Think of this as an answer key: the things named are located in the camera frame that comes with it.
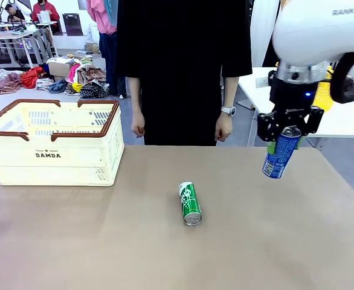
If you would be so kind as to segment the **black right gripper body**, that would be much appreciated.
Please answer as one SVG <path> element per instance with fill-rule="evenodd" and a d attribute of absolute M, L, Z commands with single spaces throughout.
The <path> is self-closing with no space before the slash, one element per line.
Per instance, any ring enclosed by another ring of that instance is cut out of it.
<path fill-rule="evenodd" d="M 271 71 L 269 100 L 274 109 L 269 114 L 272 128 L 283 129 L 296 126 L 307 129 L 305 117 L 309 115 L 314 102 L 317 83 L 288 83 L 277 77 L 277 72 Z"/>

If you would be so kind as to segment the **person's left hand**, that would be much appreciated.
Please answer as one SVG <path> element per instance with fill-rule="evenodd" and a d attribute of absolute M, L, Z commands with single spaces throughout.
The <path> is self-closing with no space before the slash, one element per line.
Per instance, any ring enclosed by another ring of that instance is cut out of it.
<path fill-rule="evenodd" d="M 216 141 L 225 142 L 232 131 L 233 124 L 231 116 L 222 112 L 216 122 L 214 139 Z"/>

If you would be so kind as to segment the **person's right hand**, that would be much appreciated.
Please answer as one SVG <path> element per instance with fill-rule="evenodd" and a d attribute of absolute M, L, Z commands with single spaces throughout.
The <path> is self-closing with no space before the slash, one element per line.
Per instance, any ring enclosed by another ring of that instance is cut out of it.
<path fill-rule="evenodd" d="M 131 130 L 137 136 L 137 138 L 142 138 L 144 136 L 145 130 L 145 119 L 142 112 L 133 111 Z"/>

